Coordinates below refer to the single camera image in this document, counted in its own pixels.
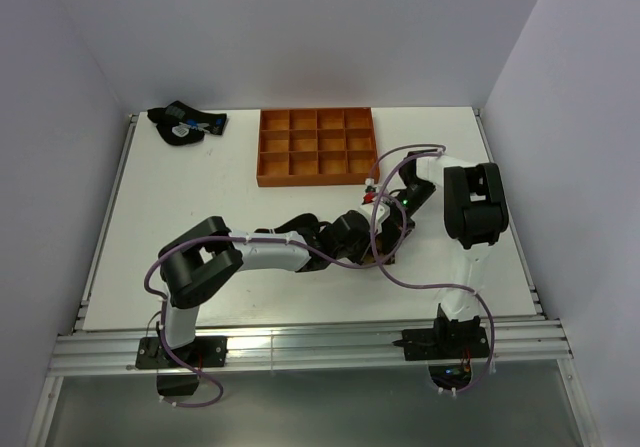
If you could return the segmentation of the brown yellow argyle sock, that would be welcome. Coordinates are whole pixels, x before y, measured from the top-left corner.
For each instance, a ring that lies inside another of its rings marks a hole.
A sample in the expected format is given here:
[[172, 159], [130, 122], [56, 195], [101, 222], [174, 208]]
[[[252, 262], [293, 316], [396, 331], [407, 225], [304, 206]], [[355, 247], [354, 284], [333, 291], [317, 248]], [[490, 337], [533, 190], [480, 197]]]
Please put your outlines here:
[[[396, 263], [395, 249], [399, 238], [385, 237], [379, 234], [375, 238], [375, 247], [378, 253], [378, 258], [385, 266], [394, 265]], [[373, 255], [372, 247], [368, 247], [363, 258], [362, 264], [364, 266], [371, 266], [376, 263]]]

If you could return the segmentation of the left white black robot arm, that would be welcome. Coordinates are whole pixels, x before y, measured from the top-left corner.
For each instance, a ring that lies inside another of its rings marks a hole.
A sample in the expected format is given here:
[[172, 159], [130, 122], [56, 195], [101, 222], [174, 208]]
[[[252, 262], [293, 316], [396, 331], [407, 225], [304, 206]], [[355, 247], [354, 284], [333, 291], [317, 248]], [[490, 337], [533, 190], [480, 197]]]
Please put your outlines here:
[[238, 272], [315, 272], [343, 259], [362, 266], [370, 246], [370, 220], [358, 210], [333, 222], [301, 214], [274, 230], [252, 233], [229, 228], [220, 216], [200, 222], [158, 254], [168, 290], [159, 355], [172, 366], [191, 361], [199, 307]]

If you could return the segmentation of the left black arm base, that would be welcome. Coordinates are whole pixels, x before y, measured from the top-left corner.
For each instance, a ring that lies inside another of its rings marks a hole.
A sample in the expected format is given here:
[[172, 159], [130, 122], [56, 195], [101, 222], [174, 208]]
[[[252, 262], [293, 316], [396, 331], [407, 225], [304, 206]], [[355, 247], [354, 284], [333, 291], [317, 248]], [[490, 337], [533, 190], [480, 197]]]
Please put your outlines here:
[[[227, 354], [227, 338], [196, 336], [193, 342], [174, 349], [173, 353], [181, 361], [193, 367], [223, 367]], [[140, 340], [135, 361], [136, 369], [157, 370], [178, 367], [179, 364], [164, 351], [158, 336], [144, 337]]]

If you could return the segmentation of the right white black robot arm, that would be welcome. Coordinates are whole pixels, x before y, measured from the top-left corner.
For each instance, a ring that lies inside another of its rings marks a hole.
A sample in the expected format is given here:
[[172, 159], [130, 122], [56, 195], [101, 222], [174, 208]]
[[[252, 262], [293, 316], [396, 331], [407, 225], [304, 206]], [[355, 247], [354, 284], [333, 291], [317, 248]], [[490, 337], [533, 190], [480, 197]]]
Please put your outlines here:
[[468, 341], [464, 328], [454, 323], [470, 322], [480, 310], [490, 323], [493, 316], [480, 295], [486, 260], [500, 235], [509, 226], [509, 213], [500, 170], [495, 163], [473, 165], [446, 154], [446, 147], [437, 144], [417, 144], [388, 174], [381, 186], [373, 178], [365, 179], [365, 192], [373, 198], [371, 226], [377, 225], [378, 206], [393, 176], [410, 166], [409, 172], [418, 180], [443, 189], [443, 220], [448, 236], [456, 242], [458, 262], [454, 265], [454, 281], [444, 284], [410, 284], [395, 278], [384, 267], [375, 245], [371, 246], [375, 265], [392, 283], [411, 290], [443, 290], [438, 314], [449, 323], [433, 332], [435, 350], [452, 357]]

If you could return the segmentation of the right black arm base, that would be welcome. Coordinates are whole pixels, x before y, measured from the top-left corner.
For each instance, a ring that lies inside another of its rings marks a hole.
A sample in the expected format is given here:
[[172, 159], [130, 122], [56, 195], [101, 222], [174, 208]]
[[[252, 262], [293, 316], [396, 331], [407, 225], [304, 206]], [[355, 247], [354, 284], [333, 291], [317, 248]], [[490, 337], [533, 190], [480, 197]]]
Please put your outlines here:
[[406, 361], [487, 358], [489, 341], [483, 327], [432, 327], [405, 329], [392, 345], [403, 350]]

